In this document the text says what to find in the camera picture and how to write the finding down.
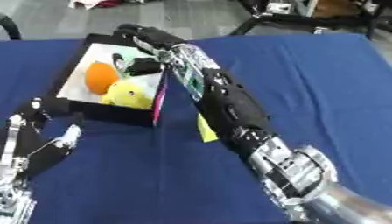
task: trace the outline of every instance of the robotic arm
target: robotic arm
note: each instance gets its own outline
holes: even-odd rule
[[[34,98],[0,129],[0,223],[25,224],[36,201],[29,179],[62,161],[81,134],[81,115],[73,116],[63,136],[44,141],[40,131],[55,116],[68,115],[68,100]]]
[[[220,140],[251,168],[291,221],[392,223],[392,208],[340,185],[333,163],[321,151],[289,149],[246,88],[197,46],[133,24],[121,25],[117,33],[169,66]]]

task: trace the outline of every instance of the metal frame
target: metal frame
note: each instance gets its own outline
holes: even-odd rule
[[[302,25],[309,27],[311,32],[316,32],[320,27],[336,30],[339,28],[366,28],[366,35],[369,39],[373,37],[380,15],[384,12],[386,6],[380,6],[373,12],[369,13],[362,10],[361,13],[355,16],[343,17],[306,17],[298,15],[283,15],[283,14],[268,14],[263,11],[255,12],[245,9],[251,13],[251,18],[241,24],[238,28],[232,31],[229,35],[245,35],[257,25],[262,25],[268,22],[286,24],[286,25]],[[258,9],[265,9],[265,6],[258,5]]]
[[[3,13],[0,13],[0,25],[8,33],[8,36],[10,37],[11,40],[22,39],[22,35],[20,34],[18,26],[14,23],[14,21],[10,17],[7,17]]]

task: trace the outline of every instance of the orange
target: orange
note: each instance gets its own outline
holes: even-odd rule
[[[108,64],[95,62],[86,71],[86,86],[91,92],[104,95],[110,85],[117,81],[116,70]]]

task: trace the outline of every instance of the plush toy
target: plush toy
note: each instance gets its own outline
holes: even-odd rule
[[[111,85],[101,100],[104,104],[135,109],[150,109],[152,108],[152,101],[152,98],[131,80],[119,80]]]
[[[106,94],[117,80],[117,72],[109,64],[95,62],[86,71],[86,86],[97,95]]]

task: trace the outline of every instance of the blue tablecloth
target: blue tablecloth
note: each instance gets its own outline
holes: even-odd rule
[[[362,36],[196,43],[250,88],[289,146],[318,147],[346,186],[392,205],[392,71]],[[80,44],[0,43],[0,117],[43,94]],[[33,180],[31,224],[285,223],[234,153],[200,141],[196,115],[170,79],[159,128],[87,122],[74,154]]]

